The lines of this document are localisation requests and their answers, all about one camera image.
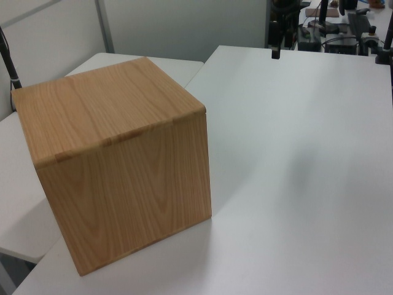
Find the gray floor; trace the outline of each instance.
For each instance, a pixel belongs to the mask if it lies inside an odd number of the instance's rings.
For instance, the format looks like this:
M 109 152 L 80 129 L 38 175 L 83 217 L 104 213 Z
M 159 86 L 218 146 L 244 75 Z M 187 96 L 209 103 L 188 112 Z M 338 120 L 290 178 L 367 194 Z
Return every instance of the gray floor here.
M 26 262 L 15 257 L 0 253 L 0 263 L 5 268 L 9 277 L 16 287 L 18 287 L 23 280 L 28 276 L 30 271 L 34 268 L 34 264 Z M 0 285 L 0 295 L 10 295 L 4 291 Z

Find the black pole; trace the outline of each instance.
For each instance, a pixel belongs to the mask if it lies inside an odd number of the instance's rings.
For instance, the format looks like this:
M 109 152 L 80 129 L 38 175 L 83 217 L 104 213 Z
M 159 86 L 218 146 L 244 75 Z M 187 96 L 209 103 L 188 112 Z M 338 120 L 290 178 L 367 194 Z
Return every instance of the black pole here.
M 389 27 L 387 28 L 385 44 L 381 51 L 375 58 L 375 63 L 379 65 L 389 65 L 391 63 L 391 47 L 393 40 L 393 11 L 391 15 L 391 20 L 389 22 Z
M 329 4 L 329 0 L 322 0 L 321 1 L 321 9 L 319 11 L 319 23 L 324 24 L 326 21 L 326 15 L 327 15 L 327 6 Z

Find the box side face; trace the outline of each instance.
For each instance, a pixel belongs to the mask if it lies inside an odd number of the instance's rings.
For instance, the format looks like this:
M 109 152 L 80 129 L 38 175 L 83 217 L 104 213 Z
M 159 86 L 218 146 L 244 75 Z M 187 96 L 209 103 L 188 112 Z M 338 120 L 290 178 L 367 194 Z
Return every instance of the box side face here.
M 204 114 L 37 174 L 80 275 L 211 217 Z
M 13 96 L 36 168 L 205 112 L 147 58 L 17 89 Z

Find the box top face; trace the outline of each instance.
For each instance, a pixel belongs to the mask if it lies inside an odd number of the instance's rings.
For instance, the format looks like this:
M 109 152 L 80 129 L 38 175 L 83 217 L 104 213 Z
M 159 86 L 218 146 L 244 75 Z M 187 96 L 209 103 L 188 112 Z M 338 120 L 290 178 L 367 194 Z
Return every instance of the box top face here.
M 206 112 L 148 58 L 21 88 L 12 95 L 36 169 Z

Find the white table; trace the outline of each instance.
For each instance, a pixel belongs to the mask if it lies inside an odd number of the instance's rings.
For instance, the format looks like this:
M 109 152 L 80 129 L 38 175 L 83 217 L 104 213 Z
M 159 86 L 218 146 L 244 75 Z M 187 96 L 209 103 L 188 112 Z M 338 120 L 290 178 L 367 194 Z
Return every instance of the white table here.
M 138 58 L 99 53 L 70 74 Z M 203 66 L 199 61 L 150 58 L 185 87 Z M 0 253 L 37 263 L 61 237 L 23 136 L 18 114 L 0 122 Z
M 212 219 L 84 277 L 60 239 L 15 295 L 393 293 L 388 66 L 219 47 L 186 89 L 207 109 Z
M 321 0 L 311 0 L 311 4 L 307 8 L 316 8 Z M 376 34 L 379 36 L 379 39 L 385 41 L 387 27 L 389 26 L 389 21 L 392 15 L 392 9 L 389 8 L 385 3 L 384 9 L 374 9 L 371 8 L 371 11 L 367 12 L 368 21 L 370 22 L 371 26 L 376 26 Z M 363 3 L 358 1 L 357 2 L 357 9 L 361 8 L 368 8 L 367 3 Z M 326 21 L 330 23 L 349 23 L 348 21 L 348 13 L 354 13 L 355 10 L 346 10 L 345 15 L 342 16 L 339 14 L 339 17 L 327 17 Z M 299 15 L 299 23 L 303 23 L 306 19 L 306 9 L 302 9 Z M 313 20 L 314 17 L 310 17 L 305 22 L 304 26 L 307 26 L 308 22 Z

